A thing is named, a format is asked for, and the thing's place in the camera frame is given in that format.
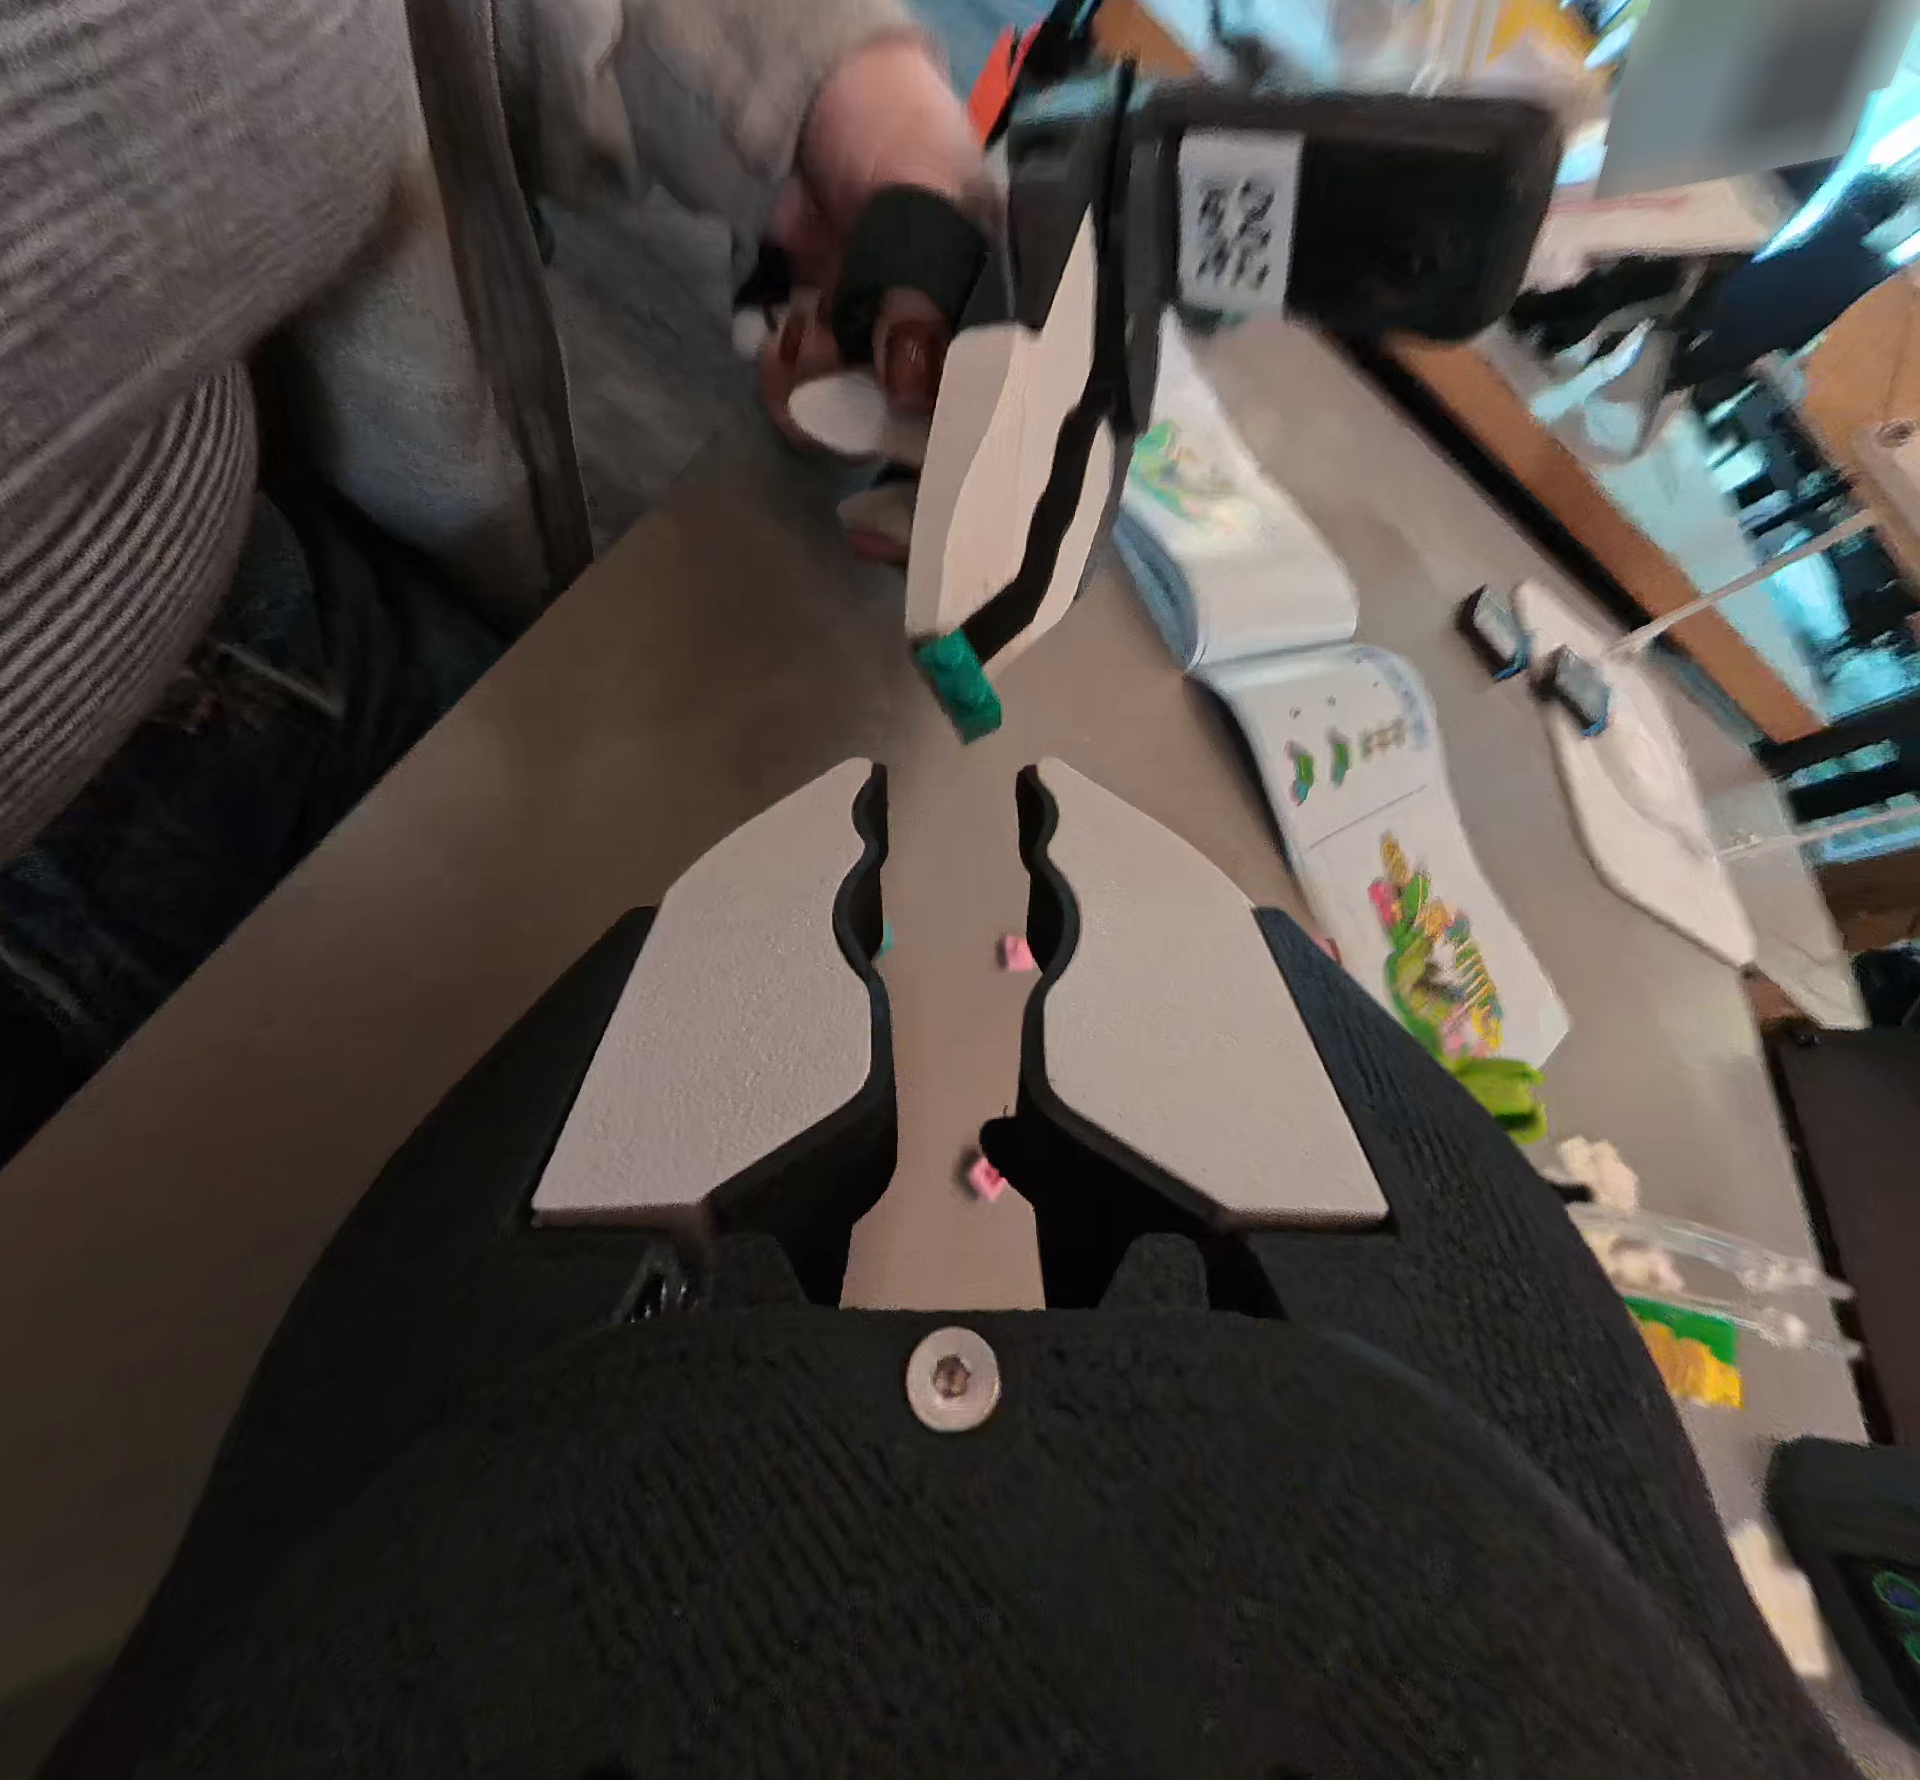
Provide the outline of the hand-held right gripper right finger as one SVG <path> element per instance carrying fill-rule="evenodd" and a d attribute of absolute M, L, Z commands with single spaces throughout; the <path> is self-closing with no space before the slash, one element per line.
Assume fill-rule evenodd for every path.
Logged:
<path fill-rule="evenodd" d="M 1377 1232 L 1387 1194 L 1259 901 L 1058 758 L 1014 800 L 1035 1113 L 1219 1234 Z"/>

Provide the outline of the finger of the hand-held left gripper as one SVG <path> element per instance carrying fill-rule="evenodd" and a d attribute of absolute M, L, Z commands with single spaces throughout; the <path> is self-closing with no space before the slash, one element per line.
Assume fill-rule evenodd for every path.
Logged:
<path fill-rule="evenodd" d="M 1069 617 L 1111 526 L 1119 482 L 1123 439 L 1117 426 L 1063 423 L 1014 577 L 972 617 L 972 645 L 987 676 L 1001 676 Z"/>
<path fill-rule="evenodd" d="M 905 639 L 966 627 L 1014 577 L 1063 423 L 1106 423 L 1097 385 L 1099 236 L 1083 212 L 1044 328 L 966 328 L 941 372 L 905 574 Z"/>

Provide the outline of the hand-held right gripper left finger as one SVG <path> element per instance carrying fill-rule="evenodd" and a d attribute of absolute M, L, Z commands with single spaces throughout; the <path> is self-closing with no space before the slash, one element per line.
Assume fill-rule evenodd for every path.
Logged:
<path fill-rule="evenodd" d="M 884 770 L 854 758 L 672 882 L 535 1186 L 544 1226 L 849 1232 L 894 1179 Z"/>

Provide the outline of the teal green brick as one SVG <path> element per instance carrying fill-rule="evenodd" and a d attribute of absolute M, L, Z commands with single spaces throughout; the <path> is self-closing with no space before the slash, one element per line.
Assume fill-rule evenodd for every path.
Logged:
<path fill-rule="evenodd" d="M 915 645 L 915 665 L 964 746 L 1001 730 L 1001 701 L 966 627 Z"/>

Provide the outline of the person's left forearm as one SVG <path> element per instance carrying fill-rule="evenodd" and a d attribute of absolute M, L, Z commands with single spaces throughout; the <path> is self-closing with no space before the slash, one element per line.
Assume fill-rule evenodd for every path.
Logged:
<path fill-rule="evenodd" d="M 873 40 L 946 58 L 905 0 L 495 0 L 495 24 L 612 545 L 721 433 L 755 431 L 731 275 L 772 248 L 815 89 Z"/>

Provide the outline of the white desk lamp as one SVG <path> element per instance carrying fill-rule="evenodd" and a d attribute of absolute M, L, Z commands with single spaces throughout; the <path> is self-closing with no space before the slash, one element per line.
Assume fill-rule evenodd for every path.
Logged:
<path fill-rule="evenodd" d="M 1527 687 L 1543 707 L 1573 830 L 1598 880 L 1619 901 L 1675 925 L 1729 972 L 1751 972 L 1758 964 L 1758 940 L 1734 892 L 1729 867 L 1744 857 L 1786 849 L 1798 854 L 1832 837 L 1852 837 L 1872 830 L 1878 816 L 1860 809 L 1809 830 L 1716 837 L 1685 746 L 1646 672 L 1646 657 L 1675 624 L 1707 606 L 1723 606 L 1744 592 L 1866 533 L 1872 526 L 1872 510 L 1860 510 L 1802 545 L 1739 574 L 1728 586 L 1692 597 L 1685 606 L 1659 617 L 1651 627 L 1631 636 L 1606 636 L 1540 584 L 1510 586 L 1521 624 L 1533 639 Z M 1567 711 L 1543 701 L 1543 665 L 1564 645 L 1606 665 L 1612 678 L 1612 726 L 1598 742 L 1576 738 Z"/>

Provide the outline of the person's left hand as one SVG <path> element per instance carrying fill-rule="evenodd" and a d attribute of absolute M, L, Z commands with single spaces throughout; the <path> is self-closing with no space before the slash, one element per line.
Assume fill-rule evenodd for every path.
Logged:
<path fill-rule="evenodd" d="M 873 40 L 815 89 L 796 164 L 776 194 L 769 244 L 794 262 L 801 298 L 758 352 L 758 394 L 789 441 L 803 446 L 789 402 L 803 382 L 841 372 L 829 303 L 846 240 L 877 192 L 917 187 L 998 229 L 1001 187 L 976 136 L 966 102 L 917 35 Z"/>

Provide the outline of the brick instruction booklet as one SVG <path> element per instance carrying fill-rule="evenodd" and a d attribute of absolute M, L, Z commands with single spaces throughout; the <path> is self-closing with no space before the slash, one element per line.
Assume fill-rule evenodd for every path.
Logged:
<path fill-rule="evenodd" d="M 1310 920 L 1447 1066 L 1543 1069 L 1573 1019 L 1472 854 L 1422 676 L 1357 645 L 1357 592 L 1262 469 L 1177 313 L 1117 555 L 1180 672 L 1231 722 Z"/>

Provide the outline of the wooden background table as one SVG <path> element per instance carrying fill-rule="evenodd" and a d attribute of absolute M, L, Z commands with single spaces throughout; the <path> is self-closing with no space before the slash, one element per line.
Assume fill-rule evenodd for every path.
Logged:
<path fill-rule="evenodd" d="M 1333 352 L 1619 627 L 1640 632 L 1696 597 L 1680 563 L 1533 418 L 1521 385 L 1484 345 L 1387 337 L 1333 341 Z M 1813 687 L 1770 658 L 1723 606 L 1675 624 L 1654 645 L 1692 665 L 1764 742 L 1786 746 L 1825 730 Z"/>

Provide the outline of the orange tag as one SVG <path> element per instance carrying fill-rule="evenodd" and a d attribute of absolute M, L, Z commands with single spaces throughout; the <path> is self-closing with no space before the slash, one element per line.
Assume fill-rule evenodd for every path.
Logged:
<path fill-rule="evenodd" d="M 987 50 L 987 61 L 972 87 L 966 117 L 982 150 L 1001 132 L 1006 108 L 1014 102 L 1023 61 L 1044 31 L 1044 19 L 1001 24 Z"/>

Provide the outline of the person's legs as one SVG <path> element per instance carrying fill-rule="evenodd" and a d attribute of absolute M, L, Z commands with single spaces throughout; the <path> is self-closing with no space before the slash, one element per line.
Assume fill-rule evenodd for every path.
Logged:
<path fill-rule="evenodd" d="M 0 876 L 0 1156 L 14 1160 L 505 639 L 322 491 L 263 496 L 158 707 Z"/>

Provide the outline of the black cylindrical container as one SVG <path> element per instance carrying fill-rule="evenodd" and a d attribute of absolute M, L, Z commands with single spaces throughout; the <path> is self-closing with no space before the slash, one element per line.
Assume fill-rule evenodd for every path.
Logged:
<path fill-rule="evenodd" d="M 1764 1498 L 1862 1702 L 1915 1742 L 1920 1458 L 1892 1446 L 1794 1436 L 1776 1447 Z"/>

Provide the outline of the person's torso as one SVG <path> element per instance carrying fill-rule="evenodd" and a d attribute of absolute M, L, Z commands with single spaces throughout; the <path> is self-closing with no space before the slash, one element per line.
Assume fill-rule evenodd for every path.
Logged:
<path fill-rule="evenodd" d="M 0 0 L 5 857 L 208 636 L 294 328 L 318 473 L 473 606 L 591 563 L 486 0 Z"/>

